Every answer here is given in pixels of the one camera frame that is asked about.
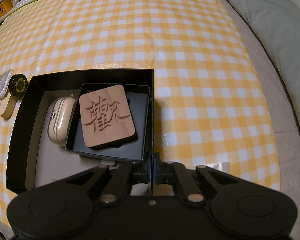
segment gray pillow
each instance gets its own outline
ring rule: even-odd
[[[291,0],[228,0],[277,67],[300,126],[300,9]]]

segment orange box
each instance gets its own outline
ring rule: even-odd
[[[4,0],[0,3],[0,18],[12,9],[11,0]]]

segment wooden stamp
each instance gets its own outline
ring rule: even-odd
[[[136,132],[122,85],[83,94],[79,105],[87,147],[119,141]]]

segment bolt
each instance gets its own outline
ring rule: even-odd
[[[188,200],[194,203],[201,202],[204,197],[201,194],[190,194],[188,195]]]
[[[105,194],[105,195],[101,196],[100,200],[104,203],[112,203],[112,202],[116,201],[117,198],[115,197],[115,195]]]
[[[156,203],[157,203],[157,202],[156,202],[155,200],[149,200],[149,201],[148,201],[148,204],[149,204],[150,206],[154,206]]]

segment beige earphone case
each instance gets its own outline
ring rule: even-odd
[[[77,99],[73,97],[60,98],[51,113],[48,136],[52,142],[62,147],[66,146],[69,122],[76,101]]]

